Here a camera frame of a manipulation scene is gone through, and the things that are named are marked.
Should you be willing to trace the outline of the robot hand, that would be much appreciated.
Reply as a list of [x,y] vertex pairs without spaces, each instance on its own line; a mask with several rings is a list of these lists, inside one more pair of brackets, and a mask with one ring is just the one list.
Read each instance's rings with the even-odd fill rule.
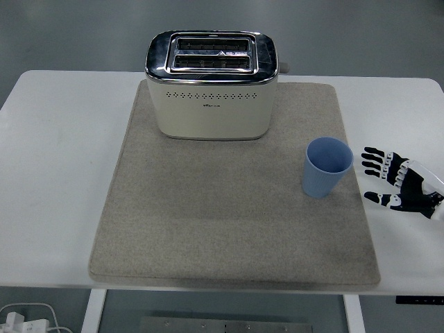
[[367,191],[365,198],[394,211],[419,213],[433,221],[443,220],[443,181],[421,163],[368,146],[361,157],[366,175],[375,176],[398,190],[396,194]]

